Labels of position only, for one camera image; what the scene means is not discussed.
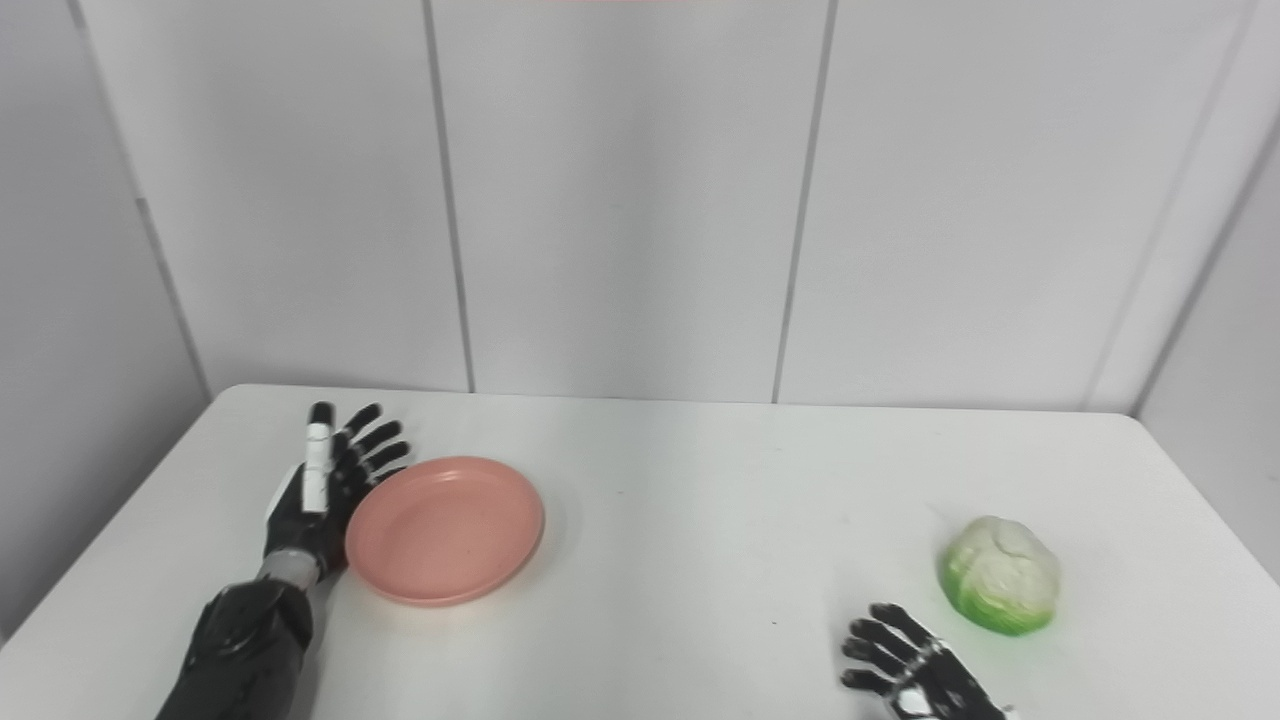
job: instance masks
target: table surface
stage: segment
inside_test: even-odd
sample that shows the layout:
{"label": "table surface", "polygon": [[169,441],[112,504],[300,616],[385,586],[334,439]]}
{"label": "table surface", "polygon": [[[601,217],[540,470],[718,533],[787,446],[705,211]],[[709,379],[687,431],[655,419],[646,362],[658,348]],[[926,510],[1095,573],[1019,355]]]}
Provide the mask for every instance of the table surface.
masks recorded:
{"label": "table surface", "polygon": [[[836,682],[873,601],[915,612],[1027,720],[1274,712],[1280,588],[1128,418],[241,386],[0,651],[0,717],[151,717],[200,607],[257,569],[321,398],[340,416],[381,402],[419,460],[515,466],[547,532],[457,607],[340,577],[293,717],[879,719]],[[940,548],[983,514],[1061,557],[1044,630],[995,635],[938,589]]]}

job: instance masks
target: pink plate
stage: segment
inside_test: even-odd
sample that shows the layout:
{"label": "pink plate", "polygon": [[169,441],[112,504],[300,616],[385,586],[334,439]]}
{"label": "pink plate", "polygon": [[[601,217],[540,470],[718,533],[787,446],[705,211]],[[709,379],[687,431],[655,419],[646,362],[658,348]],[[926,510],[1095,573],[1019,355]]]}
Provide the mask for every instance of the pink plate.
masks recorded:
{"label": "pink plate", "polygon": [[520,570],[543,532],[543,501],[524,475],[484,457],[440,457],[388,478],[347,529],[351,569],[408,605],[456,605]]}

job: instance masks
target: wall panel seam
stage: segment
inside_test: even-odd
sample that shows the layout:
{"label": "wall panel seam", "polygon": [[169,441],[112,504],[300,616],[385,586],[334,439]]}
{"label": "wall panel seam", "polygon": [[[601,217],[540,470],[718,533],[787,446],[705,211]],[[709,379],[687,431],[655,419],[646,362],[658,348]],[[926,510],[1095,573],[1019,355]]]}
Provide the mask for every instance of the wall panel seam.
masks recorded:
{"label": "wall panel seam", "polygon": [[133,209],[137,211],[138,220],[142,224],[142,233],[146,236],[151,260],[155,263],[156,272],[160,273],[160,284],[164,287],[165,299],[169,301],[169,311],[173,313],[174,322],[178,325],[178,334],[182,337],[183,347],[191,360],[192,372],[195,372],[196,380],[200,383],[201,395],[206,404],[212,402],[214,393],[209,384],[209,375],[205,373],[205,364],[200,357],[196,338],[191,332],[187,311],[183,309],[182,300],[178,296],[178,286],[174,283],[173,273],[169,269],[169,261],[160,242],[160,233],[156,231],[151,217],[151,205],[142,192],[142,179],[133,167],[133,158],[129,155],[129,147],[124,142],[124,131],[120,127],[120,119],[115,114],[115,106],[111,105],[111,97],[106,91],[106,78],[102,76],[102,68],[97,61],[97,51],[93,47],[92,33],[84,20],[84,12],[79,5],[79,0],[67,0],[67,8],[72,14],[72,22],[76,24],[84,59],[90,65],[93,87],[97,91],[99,106],[102,108],[102,114],[106,117],[115,152],[120,159],[120,167],[124,168],[125,181],[129,183],[129,192],[133,195]]}
{"label": "wall panel seam", "polygon": [[476,375],[475,364],[471,360],[471,325],[467,316],[467,291],[462,272],[462,245],[458,240],[458,214],[453,195],[453,165],[449,160],[449,133],[444,119],[444,83],[440,79],[440,55],[435,42],[435,15],[431,10],[431,0],[422,0],[422,22],[426,37],[428,73],[431,81],[431,104],[435,110],[436,141],[440,147],[444,215],[449,228],[449,251],[453,258],[453,287],[458,295],[458,332],[462,334],[462,363],[467,372],[467,392],[475,392]]}
{"label": "wall panel seam", "polygon": [[836,13],[840,0],[828,0],[827,20],[822,32],[822,50],[818,56],[818,82],[814,87],[813,114],[809,118],[809,143],[805,146],[804,170],[800,176],[800,199],[796,204],[795,236],[791,240],[791,265],[787,270],[787,292],[782,301],[782,328],[778,334],[778,356],[773,366],[774,405],[782,391],[782,366],[786,363],[787,338],[791,333],[791,309],[795,305],[796,275],[800,272],[800,246],[804,240],[805,215],[809,211],[809,187],[813,182],[813,164],[818,151],[818,129],[822,124],[822,102],[827,94],[827,69],[831,65],[831,45],[836,33]]}

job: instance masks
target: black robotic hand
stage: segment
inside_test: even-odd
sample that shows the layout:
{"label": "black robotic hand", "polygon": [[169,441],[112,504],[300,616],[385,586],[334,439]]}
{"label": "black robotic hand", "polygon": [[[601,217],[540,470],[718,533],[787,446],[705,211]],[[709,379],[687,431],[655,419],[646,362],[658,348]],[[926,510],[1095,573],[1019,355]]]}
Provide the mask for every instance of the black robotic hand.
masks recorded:
{"label": "black robotic hand", "polygon": [[283,720],[311,643],[307,591],[347,565],[344,536],[356,506],[408,455],[392,442],[399,423],[360,436],[381,415],[370,405],[337,433],[333,406],[317,402],[298,465],[266,523],[256,580],[227,585],[200,615],[178,682],[157,720]]}
{"label": "black robotic hand", "polygon": [[854,620],[845,655],[876,670],[846,670],[841,682],[884,698],[902,720],[1015,720],[1012,707],[996,707],[951,648],[897,605],[870,607]]}
{"label": "black robotic hand", "polygon": [[[319,579],[347,566],[343,542],[356,506],[378,483],[402,469],[383,470],[410,451],[403,441],[383,447],[401,433],[394,420],[357,438],[379,415],[381,407],[369,405],[333,432],[333,406],[317,402],[311,407],[307,461],[293,470],[268,518],[265,557],[282,551],[305,552],[319,565]],[[308,482],[320,484],[311,492],[324,510],[306,507]]]}

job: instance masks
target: robotic hand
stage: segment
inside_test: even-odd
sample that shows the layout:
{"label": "robotic hand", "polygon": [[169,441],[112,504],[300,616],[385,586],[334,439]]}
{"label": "robotic hand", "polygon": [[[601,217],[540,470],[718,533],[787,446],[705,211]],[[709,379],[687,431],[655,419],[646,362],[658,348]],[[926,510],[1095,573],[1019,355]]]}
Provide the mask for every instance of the robotic hand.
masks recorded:
{"label": "robotic hand", "polygon": [[879,603],[870,615],[849,625],[844,651],[879,673],[846,670],[846,687],[883,697],[901,720],[1016,720],[1012,707],[996,707],[951,648],[905,610]]}
{"label": "robotic hand", "polygon": [[271,509],[257,579],[223,588],[196,623],[178,682],[157,720],[283,720],[311,643],[306,593],[347,566],[343,541],[360,501],[383,470],[408,455],[401,424],[360,433],[381,409],[370,405],[337,433],[333,406],[317,402],[307,424],[306,462]]}

